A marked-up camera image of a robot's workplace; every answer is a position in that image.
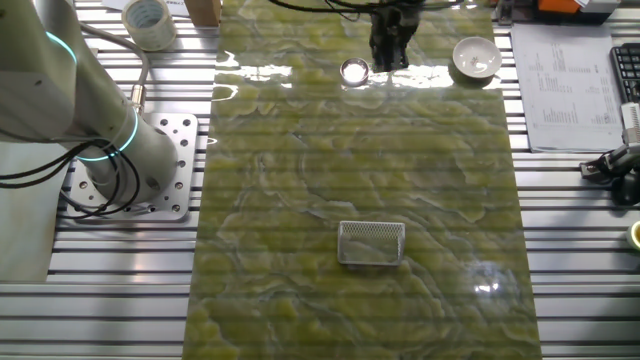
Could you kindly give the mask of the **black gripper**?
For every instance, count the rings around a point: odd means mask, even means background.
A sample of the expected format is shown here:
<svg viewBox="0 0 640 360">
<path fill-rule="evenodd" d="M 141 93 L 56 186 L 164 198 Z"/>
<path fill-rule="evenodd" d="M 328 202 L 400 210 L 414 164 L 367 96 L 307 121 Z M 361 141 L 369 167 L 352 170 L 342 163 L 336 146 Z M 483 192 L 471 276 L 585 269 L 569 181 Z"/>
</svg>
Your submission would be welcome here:
<svg viewBox="0 0 640 360">
<path fill-rule="evenodd" d="M 408 67 L 406 44 L 417 31 L 419 8 L 408 4 L 381 7 L 371 13 L 370 44 L 375 71 Z M 384 44 L 391 44 L 391 60 Z"/>
</svg>

